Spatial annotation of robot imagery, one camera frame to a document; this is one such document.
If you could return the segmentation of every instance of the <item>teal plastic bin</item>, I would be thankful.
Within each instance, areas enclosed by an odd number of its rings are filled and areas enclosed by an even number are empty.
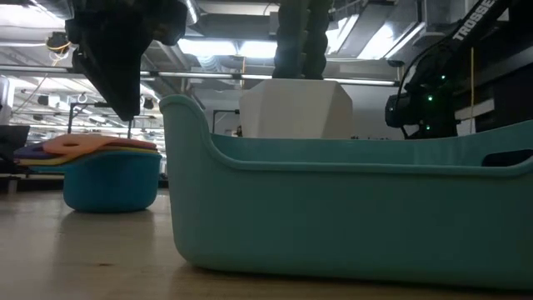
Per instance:
[[[533,122],[420,141],[209,133],[161,102],[176,247],[223,271],[533,289]]]

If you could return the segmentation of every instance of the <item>wooden floor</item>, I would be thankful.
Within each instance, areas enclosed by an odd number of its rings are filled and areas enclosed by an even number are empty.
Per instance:
[[[172,240],[169,197],[145,212],[73,212],[58,192],[0,195],[0,299],[533,299],[480,290],[210,272]]]

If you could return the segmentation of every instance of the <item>teal bowl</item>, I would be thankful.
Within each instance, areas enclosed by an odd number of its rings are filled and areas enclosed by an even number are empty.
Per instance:
[[[158,154],[100,152],[54,167],[32,167],[38,172],[65,173],[63,198],[85,213],[129,213],[146,209],[156,199]]]

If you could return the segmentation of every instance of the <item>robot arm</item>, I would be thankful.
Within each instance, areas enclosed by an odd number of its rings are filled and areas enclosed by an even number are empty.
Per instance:
[[[152,40],[175,45],[187,6],[178,0],[99,0],[74,5],[65,25],[78,44],[72,65],[86,75],[123,121],[140,112],[141,56]]]
[[[387,125],[403,128],[419,125],[419,131],[407,138],[446,138],[457,135],[455,108],[451,101],[456,69],[461,59],[491,29],[513,0],[479,0],[448,37],[427,48],[407,69],[416,72],[405,85],[401,81],[398,95],[386,105]]]

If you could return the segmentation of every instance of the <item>white cube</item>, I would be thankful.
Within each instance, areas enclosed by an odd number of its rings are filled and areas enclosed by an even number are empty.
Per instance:
[[[352,102],[338,82],[265,80],[239,102],[245,138],[351,138]]]

